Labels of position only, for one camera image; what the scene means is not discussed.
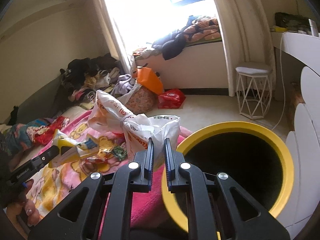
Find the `person's left hand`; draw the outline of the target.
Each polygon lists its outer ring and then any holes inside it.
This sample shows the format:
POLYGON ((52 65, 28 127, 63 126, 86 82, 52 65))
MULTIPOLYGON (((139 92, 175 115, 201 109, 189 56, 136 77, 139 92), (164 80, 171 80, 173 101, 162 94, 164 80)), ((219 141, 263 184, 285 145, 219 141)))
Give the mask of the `person's left hand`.
POLYGON ((25 211, 28 219, 27 224, 34 226, 40 221, 40 214, 32 200, 27 199, 24 202, 15 202, 8 205, 6 215, 17 231, 23 230, 17 221, 16 216, 25 211))

